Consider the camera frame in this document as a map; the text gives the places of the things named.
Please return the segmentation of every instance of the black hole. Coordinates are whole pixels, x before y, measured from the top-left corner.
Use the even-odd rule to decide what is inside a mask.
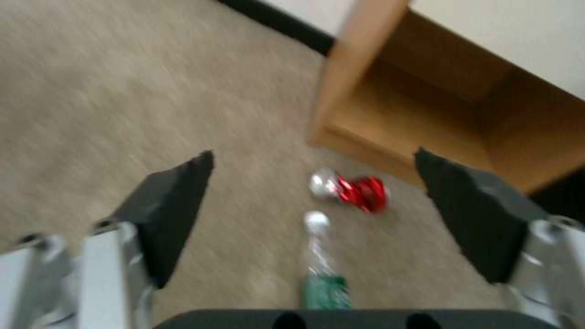
[[[406,329],[441,329],[441,325],[428,314],[415,313],[406,319]]]
[[[20,239],[20,242],[22,244],[26,244],[28,242],[33,242],[36,238],[37,238],[37,235],[36,234],[29,234],[29,235],[26,235],[26,236],[22,237]]]
[[[297,313],[286,312],[276,318],[272,329],[307,329],[307,325]]]

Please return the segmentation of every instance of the white wall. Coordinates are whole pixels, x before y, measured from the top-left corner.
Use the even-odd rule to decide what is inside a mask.
[[[261,0],[281,11],[336,36],[355,0]]]

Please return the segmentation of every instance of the beige carpet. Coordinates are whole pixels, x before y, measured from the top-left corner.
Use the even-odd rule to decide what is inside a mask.
[[[0,247],[30,231],[77,251],[150,172],[204,149],[216,169],[157,321],[294,308],[303,213],[333,220],[356,308],[499,307],[429,199],[384,176],[393,209],[313,200],[310,173],[367,166],[304,142],[323,58],[209,0],[0,3]]]

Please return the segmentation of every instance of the wooden shelf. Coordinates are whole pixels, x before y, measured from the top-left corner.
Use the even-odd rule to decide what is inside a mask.
[[[493,170],[470,105],[390,64],[372,67],[338,104],[328,128],[410,166],[422,146]]]
[[[585,102],[427,18],[362,0],[326,63],[310,142],[423,187],[423,147],[532,193],[585,164]]]

